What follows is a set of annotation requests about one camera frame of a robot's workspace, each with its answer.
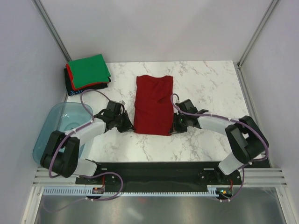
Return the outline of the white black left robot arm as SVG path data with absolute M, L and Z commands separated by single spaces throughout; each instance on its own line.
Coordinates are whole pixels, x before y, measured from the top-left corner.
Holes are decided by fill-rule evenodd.
M 96 115 L 82 104 L 91 119 L 67 132 L 55 130 L 51 133 L 40 164 L 48 169 L 49 178 L 68 178 L 75 174 L 78 169 L 80 156 L 79 150 L 94 137 L 102 135 L 113 128 L 118 132 L 133 131 L 128 112 L 121 102 L 108 101 L 107 107 Z

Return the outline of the dark red t shirt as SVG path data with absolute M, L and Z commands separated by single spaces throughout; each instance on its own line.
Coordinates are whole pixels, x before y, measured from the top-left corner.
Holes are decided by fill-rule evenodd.
M 169 136 L 174 110 L 171 104 L 173 77 L 136 78 L 134 127 L 138 134 Z

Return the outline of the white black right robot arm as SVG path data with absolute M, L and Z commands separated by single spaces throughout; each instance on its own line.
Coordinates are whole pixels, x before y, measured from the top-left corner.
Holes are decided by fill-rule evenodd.
M 266 160 L 269 143 L 250 116 L 226 118 L 208 110 L 198 110 L 191 100 L 172 104 L 177 110 L 173 115 L 171 134 L 186 133 L 189 127 L 206 129 L 227 137 L 231 153 L 209 173 L 212 183 L 234 184 L 240 181 L 237 171 L 251 162 Z

